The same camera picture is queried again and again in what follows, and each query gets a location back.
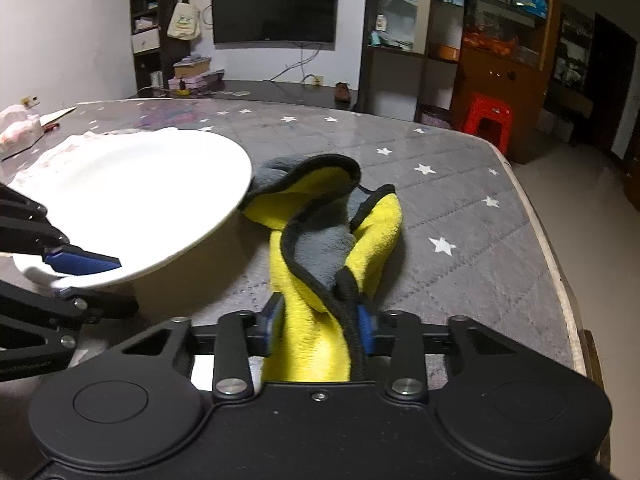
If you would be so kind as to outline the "red pen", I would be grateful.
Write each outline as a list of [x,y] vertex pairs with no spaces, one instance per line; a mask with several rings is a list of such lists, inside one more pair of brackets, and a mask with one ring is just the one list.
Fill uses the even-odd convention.
[[58,128],[60,128],[60,124],[58,122],[51,122],[50,124],[44,125],[42,127],[42,131],[44,133],[48,133],[48,132],[55,131]]

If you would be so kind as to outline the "white paper sheet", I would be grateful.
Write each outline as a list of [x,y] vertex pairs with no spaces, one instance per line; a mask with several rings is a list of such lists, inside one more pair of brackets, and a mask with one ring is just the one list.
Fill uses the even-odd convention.
[[66,107],[56,112],[41,115],[39,117],[40,125],[42,128],[46,128],[48,125],[57,124],[61,118],[73,113],[74,110],[76,110],[76,106]]

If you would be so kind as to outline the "tissue pack in plastic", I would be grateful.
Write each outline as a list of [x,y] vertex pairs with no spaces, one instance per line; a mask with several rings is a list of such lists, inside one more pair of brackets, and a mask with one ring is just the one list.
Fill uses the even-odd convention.
[[0,114],[0,155],[9,158],[33,146],[42,136],[38,114],[22,104],[13,104]]

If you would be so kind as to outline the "yellow grey microfiber cloth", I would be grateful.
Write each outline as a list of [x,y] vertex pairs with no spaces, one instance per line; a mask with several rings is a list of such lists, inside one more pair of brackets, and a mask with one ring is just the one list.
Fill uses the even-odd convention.
[[255,171],[240,209],[270,231],[270,284],[283,300],[262,379],[362,379],[374,348],[370,302],[401,232],[396,188],[365,188],[345,155],[278,157]]

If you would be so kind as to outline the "white patterned towel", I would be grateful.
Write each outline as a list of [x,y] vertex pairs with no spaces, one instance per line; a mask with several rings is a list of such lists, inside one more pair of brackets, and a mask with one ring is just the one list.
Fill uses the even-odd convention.
[[119,170],[132,162],[153,158],[164,148],[172,155],[179,146],[181,133],[177,128],[163,128],[74,134],[55,148],[42,152],[28,167],[18,170],[10,185],[20,188],[41,179],[82,177],[104,169]]

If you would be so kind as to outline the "low black tv bench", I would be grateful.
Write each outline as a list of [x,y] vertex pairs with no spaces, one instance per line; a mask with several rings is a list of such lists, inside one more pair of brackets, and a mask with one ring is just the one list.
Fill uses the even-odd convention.
[[222,80],[214,82],[209,89],[219,99],[299,104],[336,110],[352,110],[358,102],[357,90],[349,90],[349,102],[338,102],[334,87],[292,82]]

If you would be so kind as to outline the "dark wooden display cabinet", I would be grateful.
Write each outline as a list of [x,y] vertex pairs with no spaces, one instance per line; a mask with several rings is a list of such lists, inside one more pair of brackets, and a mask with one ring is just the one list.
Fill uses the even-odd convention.
[[541,149],[536,125],[544,104],[560,0],[464,0],[462,43],[450,116],[460,130],[474,93],[513,110],[506,157],[526,164]]

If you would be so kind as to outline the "white ceramic bowl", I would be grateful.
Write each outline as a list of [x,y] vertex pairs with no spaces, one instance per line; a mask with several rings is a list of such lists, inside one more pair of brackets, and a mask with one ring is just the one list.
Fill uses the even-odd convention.
[[235,141],[181,130],[174,154],[90,176],[28,182],[15,191],[43,204],[72,244],[119,258],[119,269],[89,275],[55,272],[39,256],[14,255],[29,281],[52,289],[100,288],[149,274],[205,240],[239,206],[250,185],[250,156]]

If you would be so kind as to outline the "canvas tote bag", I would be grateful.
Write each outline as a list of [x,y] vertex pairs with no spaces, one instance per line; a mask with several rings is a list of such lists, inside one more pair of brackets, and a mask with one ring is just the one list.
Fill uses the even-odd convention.
[[171,14],[167,36],[182,41],[192,41],[201,33],[200,9],[189,0],[177,0]]

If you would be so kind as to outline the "glass door cabinet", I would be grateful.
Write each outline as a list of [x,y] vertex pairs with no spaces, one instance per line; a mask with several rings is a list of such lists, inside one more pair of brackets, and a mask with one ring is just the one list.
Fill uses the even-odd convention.
[[356,110],[412,122],[418,114],[432,0],[364,0]]

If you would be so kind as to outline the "black wall bookshelf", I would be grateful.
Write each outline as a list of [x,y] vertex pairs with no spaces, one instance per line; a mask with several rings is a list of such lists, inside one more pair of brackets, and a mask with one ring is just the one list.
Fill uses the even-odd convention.
[[174,65],[190,53],[186,40],[167,35],[178,0],[129,0],[134,76],[139,96],[162,96]]

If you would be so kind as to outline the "black flat television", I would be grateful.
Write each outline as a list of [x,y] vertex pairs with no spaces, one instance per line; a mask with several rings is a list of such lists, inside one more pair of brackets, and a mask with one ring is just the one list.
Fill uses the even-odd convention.
[[337,0],[212,0],[215,44],[335,41]]

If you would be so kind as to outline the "stack of boxes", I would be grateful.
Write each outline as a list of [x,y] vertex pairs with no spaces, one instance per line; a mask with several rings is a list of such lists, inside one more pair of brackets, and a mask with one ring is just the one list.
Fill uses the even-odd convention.
[[212,65],[210,56],[191,54],[172,66],[174,76],[168,80],[172,93],[204,90],[215,82],[222,81],[226,71]]

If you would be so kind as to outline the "red plastic stool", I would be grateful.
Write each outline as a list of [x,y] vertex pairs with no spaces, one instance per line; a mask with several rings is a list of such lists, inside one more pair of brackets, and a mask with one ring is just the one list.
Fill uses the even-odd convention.
[[514,111],[507,102],[472,92],[469,98],[468,114],[463,123],[463,132],[479,136],[483,126],[491,125],[497,130],[495,147],[501,154],[508,154],[511,140]]

